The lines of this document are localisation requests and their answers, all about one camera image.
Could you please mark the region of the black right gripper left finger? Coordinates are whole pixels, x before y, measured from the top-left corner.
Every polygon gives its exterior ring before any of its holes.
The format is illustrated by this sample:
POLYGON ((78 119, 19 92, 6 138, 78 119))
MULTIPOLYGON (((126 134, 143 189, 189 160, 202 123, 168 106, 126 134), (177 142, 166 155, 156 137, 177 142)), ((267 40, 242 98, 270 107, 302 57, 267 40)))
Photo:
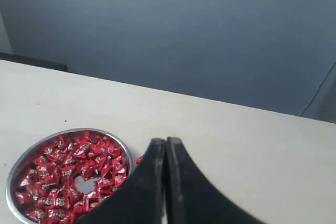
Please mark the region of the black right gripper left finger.
POLYGON ((154 138, 135 170, 117 191, 76 223, 161 223, 165 140, 154 138))

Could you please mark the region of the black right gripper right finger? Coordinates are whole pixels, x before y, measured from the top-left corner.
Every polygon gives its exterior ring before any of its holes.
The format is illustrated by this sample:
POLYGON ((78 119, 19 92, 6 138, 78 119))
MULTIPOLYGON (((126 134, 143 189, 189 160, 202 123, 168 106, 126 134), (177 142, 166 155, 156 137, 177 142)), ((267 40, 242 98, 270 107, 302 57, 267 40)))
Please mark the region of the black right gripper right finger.
POLYGON ((262 223, 215 188, 177 137, 165 143, 165 199, 168 223, 262 223))

